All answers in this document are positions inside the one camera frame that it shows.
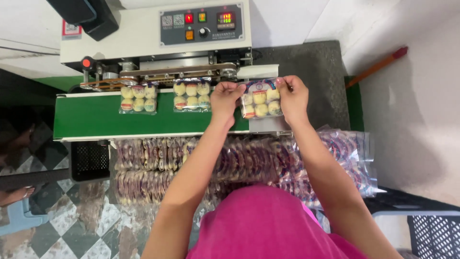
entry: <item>red indicator light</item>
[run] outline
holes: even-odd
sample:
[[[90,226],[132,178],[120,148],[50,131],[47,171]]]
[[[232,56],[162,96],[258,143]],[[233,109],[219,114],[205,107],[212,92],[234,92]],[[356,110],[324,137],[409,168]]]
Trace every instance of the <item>red indicator light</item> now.
[[[185,23],[192,24],[193,23],[193,13],[185,14]]]

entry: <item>orange switch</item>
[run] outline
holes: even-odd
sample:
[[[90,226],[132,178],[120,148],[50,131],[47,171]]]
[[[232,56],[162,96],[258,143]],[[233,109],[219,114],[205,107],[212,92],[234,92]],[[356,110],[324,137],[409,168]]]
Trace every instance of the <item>orange switch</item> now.
[[[187,41],[192,41],[194,40],[194,34],[195,34],[195,31],[194,30],[186,30],[185,31],[185,39]]]

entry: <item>temperature display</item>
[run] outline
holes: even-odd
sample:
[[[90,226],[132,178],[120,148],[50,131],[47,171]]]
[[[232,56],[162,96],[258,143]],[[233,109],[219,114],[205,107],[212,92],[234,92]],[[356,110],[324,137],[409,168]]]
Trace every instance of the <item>temperature display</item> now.
[[[222,12],[218,14],[218,24],[232,24],[234,23],[235,13],[234,12]]]

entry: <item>sealed package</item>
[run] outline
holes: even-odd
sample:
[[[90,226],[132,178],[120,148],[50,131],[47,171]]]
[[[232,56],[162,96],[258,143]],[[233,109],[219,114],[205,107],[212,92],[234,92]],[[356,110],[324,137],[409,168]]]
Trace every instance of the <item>sealed package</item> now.
[[[155,115],[157,90],[157,81],[122,87],[119,113]]]
[[[241,96],[241,115],[243,118],[283,115],[276,78],[238,83],[238,85],[242,84],[246,86],[246,91]]]
[[[210,77],[182,78],[174,80],[175,112],[210,112]]]

